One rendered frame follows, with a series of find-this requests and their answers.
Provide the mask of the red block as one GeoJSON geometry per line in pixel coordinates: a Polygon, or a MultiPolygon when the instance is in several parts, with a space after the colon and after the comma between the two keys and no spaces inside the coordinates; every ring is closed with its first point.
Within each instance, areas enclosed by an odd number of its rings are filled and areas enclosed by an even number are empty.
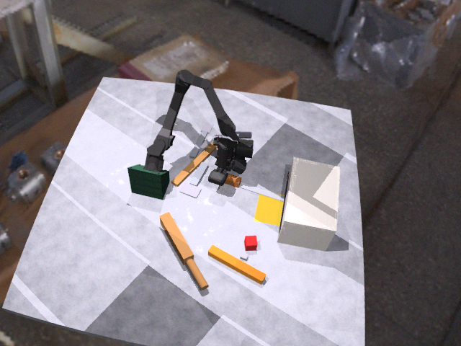
{"type": "Polygon", "coordinates": [[[256,236],[246,236],[244,243],[246,251],[255,251],[257,248],[256,236]]]}

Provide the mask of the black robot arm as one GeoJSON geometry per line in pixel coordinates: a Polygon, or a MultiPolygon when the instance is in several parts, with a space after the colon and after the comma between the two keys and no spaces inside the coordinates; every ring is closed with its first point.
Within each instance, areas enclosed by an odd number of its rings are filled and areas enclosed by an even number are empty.
{"type": "Polygon", "coordinates": [[[146,163],[143,169],[153,172],[160,172],[163,169],[164,155],[162,154],[165,150],[169,149],[170,146],[173,146],[173,141],[176,137],[172,135],[174,123],[178,115],[179,108],[182,105],[184,95],[187,93],[191,85],[204,90],[216,115],[220,132],[222,135],[230,137],[233,140],[232,141],[229,138],[220,138],[219,136],[215,137],[213,145],[218,146],[218,155],[223,158],[228,158],[233,154],[233,148],[235,148],[237,156],[234,156],[235,154],[233,155],[228,171],[230,172],[233,170],[234,172],[242,174],[246,170],[247,165],[245,157],[252,158],[253,156],[254,140],[246,140],[238,137],[236,133],[236,126],[223,109],[223,106],[214,91],[212,82],[208,79],[192,75],[192,73],[188,70],[181,70],[176,75],[174,94],[171,99],[171,104],[169,105],[164,124],[158,132],[153,144],[147,148],[146,163]]]}

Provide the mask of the black screwdriver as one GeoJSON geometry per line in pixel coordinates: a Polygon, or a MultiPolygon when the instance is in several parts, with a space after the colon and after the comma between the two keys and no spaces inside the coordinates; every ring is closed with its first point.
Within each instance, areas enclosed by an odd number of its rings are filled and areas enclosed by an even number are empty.
{"type": "MultiPolygon", "coordinates": [[[[245,131],[236,131],[239,135],[239,138],[252,138],[252,132],[245,132],[245,131]]],[[[216,135],[222,135],[222,133],[216,133],[216,135]]]]}

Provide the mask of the brown cylinder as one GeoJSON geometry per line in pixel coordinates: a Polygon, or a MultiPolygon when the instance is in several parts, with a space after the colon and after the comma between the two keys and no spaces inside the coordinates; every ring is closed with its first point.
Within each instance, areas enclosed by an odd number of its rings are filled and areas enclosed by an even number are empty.
{"type": "Polygon", "coordinates": [[[276,193],[273,193],[273,192],[270,192],[270,191],[267,191],[267,190],[260,189],[258,187],[254,187],[254,186],[242,183],[241,182],[241,177],[237,177],[237,176],[232,175],[232,174],[228,174],[228,177],[226,178],[225,184],[231,185],[231,186],[234,186],[234,187],[237,187],[237,188],[240,187],[242,189],[245,189],[245,190],[248,190],[248,191],[251,191],[251,192],[255,192],[257,194],[266,196],[268,198],[273,198],[275,200],[284,202],[284,198],[285,198],[284,196],[278,195],[276,193]]]}

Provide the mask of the orange block with cylindrical handle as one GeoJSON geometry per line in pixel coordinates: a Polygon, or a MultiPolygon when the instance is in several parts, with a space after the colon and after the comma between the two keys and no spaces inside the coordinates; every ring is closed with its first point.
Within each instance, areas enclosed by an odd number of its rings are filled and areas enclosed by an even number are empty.
{"type": "Polygon", "coordinates": [[[160,224],[162,225],[169,241],[172,243],[183,265],[187,265],[201,290],[205,290],[209,285],[195,264],[194,254],[186,243],[182,233],[179,231],[177,225],[171,217],[171,214],[168,212],[159,216],[159,218],[160,224]]]}

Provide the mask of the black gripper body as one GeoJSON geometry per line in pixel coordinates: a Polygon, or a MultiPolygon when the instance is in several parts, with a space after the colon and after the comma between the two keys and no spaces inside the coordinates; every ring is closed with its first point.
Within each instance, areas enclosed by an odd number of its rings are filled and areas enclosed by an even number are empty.
{"type": "Polygon", "coordinates": [[[234,156],[237,156],[237,154],[235,153],[235,148],[233,148],[233,154],[228,157],[228,158],[223,158],[221,156],[218,155],[218,153],[216,154],[215,158],[217,159],[217,161],[215,162],[215,165],[218,166],[218,168],[216,169],[217,171],[213,170],[211,171],[209,177],[208,177],[208,182],[211,182],[211,183],[214,183],[214,184],[217,184],[217,185],[220,185],[220,186],[223,186],[225,181],[226,181],[226,173],[227,173],[227,170],[231,161],[232,161],[232,157],[234,156]],[[235,154],[235,155],[234,155],[235,154]]]}

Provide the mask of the orange bar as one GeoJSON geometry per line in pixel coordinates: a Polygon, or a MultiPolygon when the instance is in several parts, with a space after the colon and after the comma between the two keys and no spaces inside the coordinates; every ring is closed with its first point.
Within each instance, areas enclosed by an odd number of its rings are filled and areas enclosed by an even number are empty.
{"type": "Polygon", "coordinates": [[[228,253],[215,247],[214,245],[211,246],[210,250],[208,251],[208,255],[216,259],[220,263],[224,264],[225,266],[229,266],[236,272],[241,273],[247,278],[256,281],[259,285],[262,284],[263,280],[266,277],[266,274],[264,274],[262,271],[259,271],[250,265],[247,265],[243,261],[229,255],[228,253]]]}
{"type": "Polygon", "coordinates": [[[217,148],[213,142],[205,148],[194,160],[192,160],[172,181],[175,186],[179,186],[206,158],[217,148]]]}

